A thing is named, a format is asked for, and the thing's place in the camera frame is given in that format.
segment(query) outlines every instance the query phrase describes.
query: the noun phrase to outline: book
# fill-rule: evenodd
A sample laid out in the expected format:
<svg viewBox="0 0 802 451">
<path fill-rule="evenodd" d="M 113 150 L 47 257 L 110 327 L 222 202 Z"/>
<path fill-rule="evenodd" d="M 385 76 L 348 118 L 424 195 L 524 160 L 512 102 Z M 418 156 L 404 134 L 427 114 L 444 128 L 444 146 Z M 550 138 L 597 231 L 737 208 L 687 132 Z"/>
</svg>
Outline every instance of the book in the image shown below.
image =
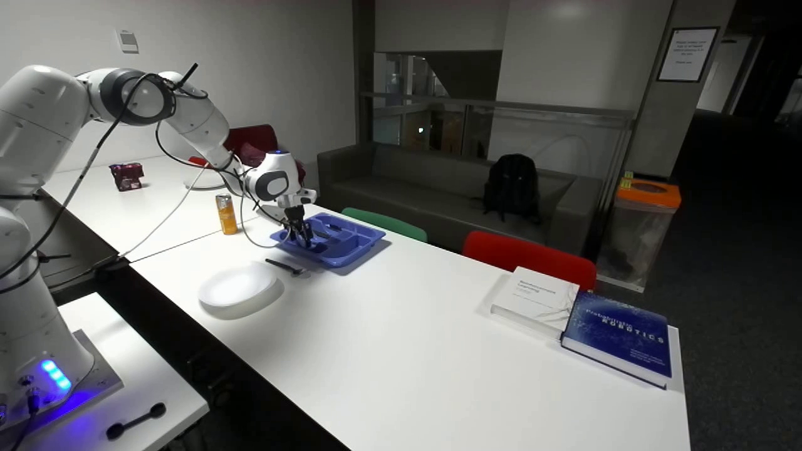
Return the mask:
<svg viewBox="0 0 802 451">
<path fill-rule="evenodd" d="M 651 386 L 672 381 L 669 321 L 597 294 L 580 294 L 560 344 Z"/>
<path fill-rule="evenodd" d="M 576 291 L 576 282 L 518 265 L 502 281 L 502 289 L 491 299 L 488 307 L 491 312 L 506 315 L 524 325 L 551 327 L 561 332 Z"/>
</svg>

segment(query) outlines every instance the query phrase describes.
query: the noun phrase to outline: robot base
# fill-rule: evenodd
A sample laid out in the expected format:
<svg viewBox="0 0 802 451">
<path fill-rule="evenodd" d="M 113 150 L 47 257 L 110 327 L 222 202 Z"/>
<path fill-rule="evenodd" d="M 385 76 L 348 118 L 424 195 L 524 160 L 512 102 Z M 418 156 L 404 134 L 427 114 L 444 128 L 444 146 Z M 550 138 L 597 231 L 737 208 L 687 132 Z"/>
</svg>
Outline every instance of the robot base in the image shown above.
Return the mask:
<svg viewBox="0 0 802 451">
<path fill-rule="evenodd" d="M 101 351 L 93 345 L 93 340 L 82 331 L 76 331 L 72 335 L 95 359 L 91 374 L 85 374 L 85 379 L 72 388 L 68 401 L 34 416 L 32 426 L 27 426 L 31 421 L 24 421 L 24 424 L 17 424 L 16 429 L 3 431 L 0 448 L 7 448 L 9 443 L 16 443 L 24 429 L 31 429 L 27 435 L 32 435 L 34 431 L 47 429 L 51 424 L 65 421 L 65 419 L 91 408 L 101 399 L 115 393 L 118 388 L 123 388 L 120 376 L 101 356 Z"/>
</svg>

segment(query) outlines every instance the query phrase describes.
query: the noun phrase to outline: blue book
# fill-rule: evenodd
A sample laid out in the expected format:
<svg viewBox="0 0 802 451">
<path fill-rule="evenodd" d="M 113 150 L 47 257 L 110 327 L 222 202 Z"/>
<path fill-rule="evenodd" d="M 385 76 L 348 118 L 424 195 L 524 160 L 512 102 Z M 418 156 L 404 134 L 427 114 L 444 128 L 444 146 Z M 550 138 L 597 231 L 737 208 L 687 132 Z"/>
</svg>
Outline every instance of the blue book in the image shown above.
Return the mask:
<svg viewBox="0 0 802 451">
<path fill-rule="evenodd" d="M 669 321 L 597 294 L 580 294 L 560 344 L 573 354 L 666 388 Z"/>
</svg>

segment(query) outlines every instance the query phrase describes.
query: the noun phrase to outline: trash can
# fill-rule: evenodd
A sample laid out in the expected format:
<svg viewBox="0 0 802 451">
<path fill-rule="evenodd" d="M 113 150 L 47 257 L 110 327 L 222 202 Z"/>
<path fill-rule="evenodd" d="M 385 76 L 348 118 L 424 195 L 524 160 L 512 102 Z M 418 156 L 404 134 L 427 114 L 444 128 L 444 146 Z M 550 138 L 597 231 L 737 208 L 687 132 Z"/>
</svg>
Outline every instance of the trash can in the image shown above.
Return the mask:
<svg viewBox="0 0 802 451">
<path fill-rule="evenodd" d="M 600 281 L 643 294 L 680 202 L 676 186 L 623 176 L 597 261 Z"/>
</svg>

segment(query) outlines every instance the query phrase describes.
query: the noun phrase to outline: floor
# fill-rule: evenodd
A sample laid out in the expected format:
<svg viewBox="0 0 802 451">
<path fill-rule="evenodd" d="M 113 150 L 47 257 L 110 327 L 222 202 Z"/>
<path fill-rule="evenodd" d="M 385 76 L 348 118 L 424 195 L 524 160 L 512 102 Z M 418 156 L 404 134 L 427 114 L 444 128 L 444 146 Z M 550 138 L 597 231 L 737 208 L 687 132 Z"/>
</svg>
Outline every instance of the floor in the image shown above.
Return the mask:
<svg viewBox="0 0 802 451">
<path fill-rule="evenodd" d="M 799 134 L 697 118 L 646 294 L 621 294 L 682 331 L 695 451 L 802 448 L 799 171 Z"/>
<path fill-rule="evenodd" d="M 602 286 L 680 325 L 695 451 L 802 448 L 799 178 L 799 138 L 697 118 L 676 163 L 684 202 L 646 294 Z M 131 271 L 87 289 L 113 299 L 211 401 L 214 414 L 174 451 L 341 448 Z"/>
</svg>

